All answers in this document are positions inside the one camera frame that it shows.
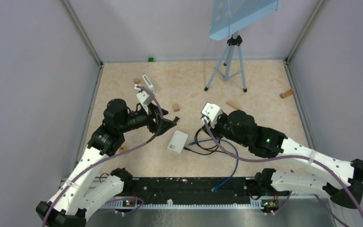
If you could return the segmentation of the white TP-Link switch box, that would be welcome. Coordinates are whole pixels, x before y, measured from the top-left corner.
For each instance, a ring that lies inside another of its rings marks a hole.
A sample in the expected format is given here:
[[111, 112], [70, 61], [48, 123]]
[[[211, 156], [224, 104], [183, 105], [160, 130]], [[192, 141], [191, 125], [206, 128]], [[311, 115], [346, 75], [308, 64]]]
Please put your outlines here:
[[188, 134], [181, 131], [175, 131], [167, 146], [167, 149], [176, 153], [181, 153], [187, 140]]

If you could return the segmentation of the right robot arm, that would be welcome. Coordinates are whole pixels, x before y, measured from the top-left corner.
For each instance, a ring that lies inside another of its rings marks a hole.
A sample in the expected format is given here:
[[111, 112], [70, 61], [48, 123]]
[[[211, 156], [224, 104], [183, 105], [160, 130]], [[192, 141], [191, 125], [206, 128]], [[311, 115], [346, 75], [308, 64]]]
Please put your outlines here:
[[264, 195], [293, 191], [328, 196], [334, 203], [359, 209], [363, 198], [363, 160], [340, 160], [306, 147], [284, 133], [259, 126], [242, 110], [226, 114], [217, 105], [202, 111], [201, 120], [213, 139], [229, 139], [258, 157], [252, 163], [283, 160], [307, 174], [264, 169], [258, 188]]

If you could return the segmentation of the wooden block near left arm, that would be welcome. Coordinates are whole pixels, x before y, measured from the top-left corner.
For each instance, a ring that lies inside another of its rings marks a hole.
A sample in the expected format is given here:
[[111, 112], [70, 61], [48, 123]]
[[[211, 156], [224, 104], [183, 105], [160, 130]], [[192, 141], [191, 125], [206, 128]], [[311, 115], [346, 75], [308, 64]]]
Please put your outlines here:
[[125, 152], [127, 150], [128, 150], [128, 147], [126, 147], [126, 146], [122, 146], [122, 147], [119, 148], [120, 153]]

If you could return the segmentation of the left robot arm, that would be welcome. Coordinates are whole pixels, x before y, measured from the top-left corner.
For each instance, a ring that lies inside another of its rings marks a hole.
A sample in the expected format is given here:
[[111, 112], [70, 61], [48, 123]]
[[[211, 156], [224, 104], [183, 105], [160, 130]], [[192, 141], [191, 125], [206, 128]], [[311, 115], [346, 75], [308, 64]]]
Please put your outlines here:
[[133, 188], [131, 174], [121, 168], [115, 169], [93, 190], [88, 188], [105, 162], [120, 156], [118, 150], [125, 142], [124, 133], [147, 127], [153, 134], [146, 142], [134, 147], [137, 150], [176, 126], [179, 117], [169, 120], [164, 117], [167, 114], [167, 110], [153, 103], [147, 106], [137, 104], [136, 110], [132, 111], [123, 99], [109, 101], [102, 124], [92, 134], [73, 172], [48, 201], [37, 205], [36, 212], [43, 226], [84, 227], [111, 197], [130, 194]]

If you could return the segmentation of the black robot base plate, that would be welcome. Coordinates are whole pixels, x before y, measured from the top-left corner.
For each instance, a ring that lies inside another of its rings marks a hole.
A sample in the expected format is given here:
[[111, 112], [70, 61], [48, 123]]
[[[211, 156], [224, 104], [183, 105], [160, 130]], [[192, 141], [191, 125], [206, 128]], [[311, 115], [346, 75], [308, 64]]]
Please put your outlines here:
[[248, 177], [140, 177], [126, 183], [119, 195], [141, 198], [146, 205], [166, 204], [169, 199], [175, 205], [232, 205], [288, 194], [260, 187]]

